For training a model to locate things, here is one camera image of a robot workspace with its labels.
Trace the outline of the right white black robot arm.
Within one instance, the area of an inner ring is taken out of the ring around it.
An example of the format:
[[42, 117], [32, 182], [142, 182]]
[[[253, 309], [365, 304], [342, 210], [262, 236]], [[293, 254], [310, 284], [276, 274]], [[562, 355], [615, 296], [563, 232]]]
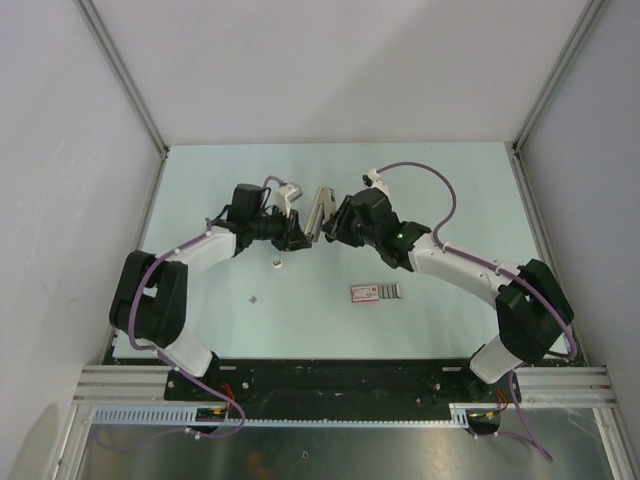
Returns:
[[461, 376], [462, 391], [473, 401], [486, 400], [505, 374], [544, 358], [569, 332], [573, 309], [545, 263], [490, 262], [440, 244], [430, 228], [399, 220], [377, 188], [346, 196], [321, 231], [330, 242], [369, 245], [388, 266], [441, 279], [495, 309], [498, 334], [473, 354]]

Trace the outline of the beige black stapler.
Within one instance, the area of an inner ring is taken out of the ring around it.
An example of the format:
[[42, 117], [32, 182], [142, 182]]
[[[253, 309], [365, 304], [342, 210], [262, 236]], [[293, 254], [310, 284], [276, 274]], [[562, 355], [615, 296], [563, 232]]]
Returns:
[[321, 227], [336, 212], [334, 190], [329, 186], [319, 187], [316, 191], [311, 213], [304, 228], [304, 235], [311, 243], [318, 241]]

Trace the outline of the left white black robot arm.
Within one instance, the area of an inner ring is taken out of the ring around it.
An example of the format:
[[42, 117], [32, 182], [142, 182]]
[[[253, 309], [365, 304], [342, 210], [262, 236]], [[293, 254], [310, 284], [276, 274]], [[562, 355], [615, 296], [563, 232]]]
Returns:
[[109, 310], [111, 326], [128, 335], [133, 349], [152, 351], [188, 373], [185, 385], [197, 398], [214, 397], [221, 387], [220, 374], [209, 368], [216, 355], [187, 327], [189, 282], [255, 241], [282, 252], [309, 248], [293, 208], [302, 195], [298, 185], [283, 181], [275, 190], [239, 184], [201, 234], [162, 255], [129, 253]]

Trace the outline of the red white staple box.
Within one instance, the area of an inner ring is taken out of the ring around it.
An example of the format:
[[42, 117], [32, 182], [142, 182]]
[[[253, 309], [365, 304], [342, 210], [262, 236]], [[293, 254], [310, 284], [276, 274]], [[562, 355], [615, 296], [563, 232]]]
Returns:
[[402, 298], [399, 283], [366, 284], [351, 287], [352, 303], [370, 303], [381, 300], [398, 300]]

